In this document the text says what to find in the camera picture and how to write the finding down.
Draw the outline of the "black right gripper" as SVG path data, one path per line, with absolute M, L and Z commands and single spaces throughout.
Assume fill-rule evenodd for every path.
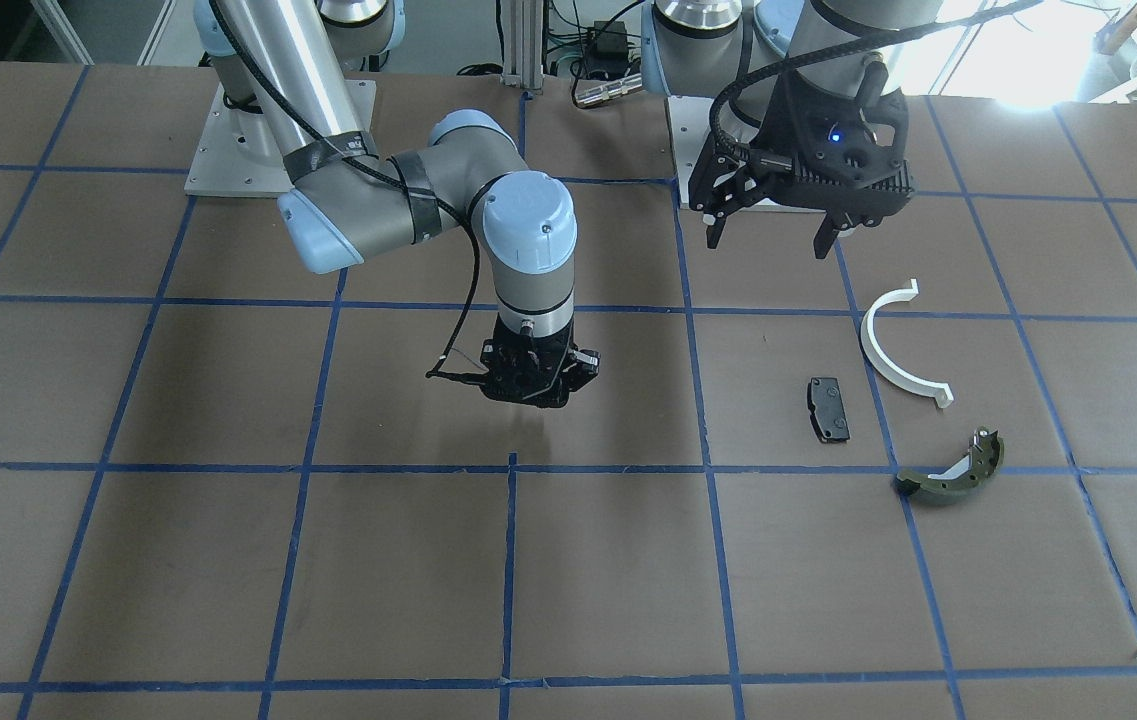
M 600 354 L 574 344 L 573 322 L 550 336 L 533 337 L 498 318 L 480 361 L 487 372 L 478 387 L 490 400 L 564 407 L 597 376 Z

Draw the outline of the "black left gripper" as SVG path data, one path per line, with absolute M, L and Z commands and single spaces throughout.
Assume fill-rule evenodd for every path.
M 905 159 L 908 109 L 901 91 L 885 91 L 888 78 L 883 61 L 861 63 L 852 94 L 838 96 L 785 71 L 745 159 L 708 136 L 688 199 L 704 213 L 708 249 L 717 249 L 735 212 L 764 200 L 827 213 L 812 240 L 818 260 L 856 231 L 856 217 L 901 213 L 915 195 Z

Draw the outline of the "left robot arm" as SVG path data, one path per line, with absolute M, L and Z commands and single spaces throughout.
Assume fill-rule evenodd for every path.
M 650 1 L 641 73 L 659 96 L 708 97 L 688 182 L 715 249 L 760 202 L 820 212 L 816 258 L 914 196 L 905 158 L 903 45 L 866 38 L 924 26 L 938 1 Z

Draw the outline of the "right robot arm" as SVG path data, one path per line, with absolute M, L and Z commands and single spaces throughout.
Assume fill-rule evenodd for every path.
M 194 19 L 229 100 L 260 108 L 292 187 L 277 208 L 302 264 L 324 274 L 466 232 L 492 264 L 498 318 L 480 373 L 431 375 L 487 398 L 562 407 L 599 373 L 574 342 L 578 224 L 567 187 L 528 168 L 489 114 L 445 115 L 425 149 L 384 156 L 354 105 L 345 63 L 385 53 L 400 1 L 199 1 Z

